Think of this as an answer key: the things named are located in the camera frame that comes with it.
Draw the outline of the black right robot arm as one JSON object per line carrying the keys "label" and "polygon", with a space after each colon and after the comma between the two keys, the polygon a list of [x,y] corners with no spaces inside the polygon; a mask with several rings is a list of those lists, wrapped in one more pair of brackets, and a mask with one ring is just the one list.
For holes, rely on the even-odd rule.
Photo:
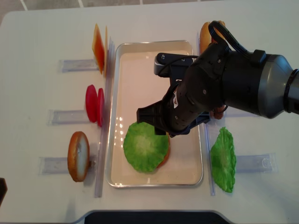
{"label": "black right robot arm", "polygon": [[299,112],[299,71],[281,55],[255,50],[245,57],[214,43],[200,56],[159,53],[154,73],[169,78],[170,87],[136,116],[158,135],[188,134],[209,122],[216,108],[230,106],[268,119]]}

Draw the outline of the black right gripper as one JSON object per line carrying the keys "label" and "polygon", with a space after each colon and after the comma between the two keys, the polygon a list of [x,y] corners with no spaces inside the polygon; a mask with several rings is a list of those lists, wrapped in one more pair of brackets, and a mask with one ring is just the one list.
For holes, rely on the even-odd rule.
{"label": "black right gripper", "polygon": [[189,133],[198,124],[201,113],[224,105],[221,63],[228,53],[227,45],[209,45],[186,69],[183,80],[167,91],[162,101],[137,109],[137,123],[152,125],[155,135]]}

